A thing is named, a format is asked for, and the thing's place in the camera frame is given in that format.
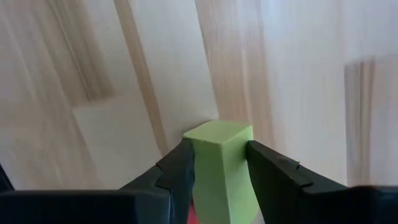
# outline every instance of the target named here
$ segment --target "green foam block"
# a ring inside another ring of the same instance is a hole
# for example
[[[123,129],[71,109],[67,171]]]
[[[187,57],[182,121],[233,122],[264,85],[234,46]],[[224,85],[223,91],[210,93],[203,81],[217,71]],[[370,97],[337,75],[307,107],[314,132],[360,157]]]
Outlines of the green foam block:
[[[209,121],[184,134],[195,151],[193,202],[202,224],[248,224],[259,211],[245,145],[251,125]]]

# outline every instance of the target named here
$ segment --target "red object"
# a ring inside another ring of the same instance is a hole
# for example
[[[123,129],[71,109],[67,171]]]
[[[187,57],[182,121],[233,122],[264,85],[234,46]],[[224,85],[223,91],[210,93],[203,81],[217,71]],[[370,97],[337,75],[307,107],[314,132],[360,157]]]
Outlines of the red object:
[[[198,221],[197,215],[195,213],[195,207],[193,206],[192,201],[191,201],[191,206],[189,207],[188,223],[187,224],[200,224],[200,222]]]

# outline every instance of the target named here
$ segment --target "green sponge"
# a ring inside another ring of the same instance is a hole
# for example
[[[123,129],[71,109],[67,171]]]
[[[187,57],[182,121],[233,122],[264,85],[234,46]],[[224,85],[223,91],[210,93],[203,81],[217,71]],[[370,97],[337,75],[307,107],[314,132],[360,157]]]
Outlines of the green sponge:
[[[195,151],[193,203],[202,224],[248,224],[259,206],[251,185],[245,145],[251,125],[209,121],[184,134]]]

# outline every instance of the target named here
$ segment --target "wooden floor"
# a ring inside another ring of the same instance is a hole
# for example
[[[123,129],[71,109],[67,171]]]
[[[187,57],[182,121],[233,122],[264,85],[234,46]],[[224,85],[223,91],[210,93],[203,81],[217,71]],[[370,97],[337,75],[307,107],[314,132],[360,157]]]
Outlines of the wooden floor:
[[[398,184],[397,9],[0,0],[0,164],[16,189],[117,189],[224,119],[342,184]]]

